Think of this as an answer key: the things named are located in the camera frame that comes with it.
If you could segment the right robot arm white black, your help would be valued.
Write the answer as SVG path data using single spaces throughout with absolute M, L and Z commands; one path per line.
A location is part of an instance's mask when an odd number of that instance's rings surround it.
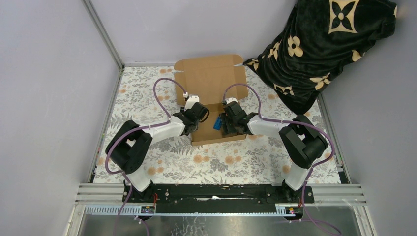
M 282 196 L 290 203 L 299 199 L 314 162 L 331 143 L 328 134 L 313 126 L 304 115 L 293 120 L 277 120 L 258 113 L 248 114 L 234 98 L 223 101 L 223 109 L 221 117 L 226 134 L 264 135 L 282 141 L 293 162 L 283 181 Z

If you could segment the brown cardboard box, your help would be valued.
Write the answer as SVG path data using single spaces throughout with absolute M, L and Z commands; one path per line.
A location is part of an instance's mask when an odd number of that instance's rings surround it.
M 226 94 L 237 100 L 248 96 L 245 67 L 239 55 L 220 55 L 203 58 L 181 59 L 174 65 L 174 78 L 190 95 L 197 95 L 200 103 L 209 109 L 206 121 L 191 134 L 193 146 L 239 141 L 245 135 L 225 134 L 214 128 L 216 120 L 224 112 L 222 100 Z

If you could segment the small blue block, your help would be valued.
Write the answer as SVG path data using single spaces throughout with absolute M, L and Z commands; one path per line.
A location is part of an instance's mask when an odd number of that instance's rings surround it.
M 221 117 L 218 117 L 215 121 L 215 124 L 214 124 L 213 128 L 215 130 L 220 130 L 221 127 L 222 127 L 222 120 L 221 120 Z

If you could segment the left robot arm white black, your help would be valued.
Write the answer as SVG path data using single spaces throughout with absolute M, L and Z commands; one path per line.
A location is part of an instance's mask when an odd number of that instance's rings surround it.
M 152 197 L 152 181 L 142 164 L 150 146 L 168 138 L 188 136 L 198 130 L 209 114 L 201 103 L 192 102 L 161 123 L 139 125 L 133 120 L 126 121 L 105 149 L 106 171 L 121 173 L 134 188 L 134 196 L 147 202 Z

